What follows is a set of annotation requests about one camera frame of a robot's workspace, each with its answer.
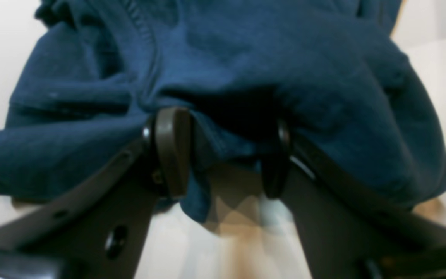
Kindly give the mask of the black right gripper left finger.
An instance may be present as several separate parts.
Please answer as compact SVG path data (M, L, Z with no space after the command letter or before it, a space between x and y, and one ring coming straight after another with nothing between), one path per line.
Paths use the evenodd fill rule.
M191 134L188 109L161 109L95 175L0 226L0 278L134 278L157 202L187 193Z

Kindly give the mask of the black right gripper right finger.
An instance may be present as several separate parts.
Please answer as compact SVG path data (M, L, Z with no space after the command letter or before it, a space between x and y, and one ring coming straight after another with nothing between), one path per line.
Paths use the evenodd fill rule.
M291 212L314 279L446 279L446 227L401 209L277 122L268 198Z

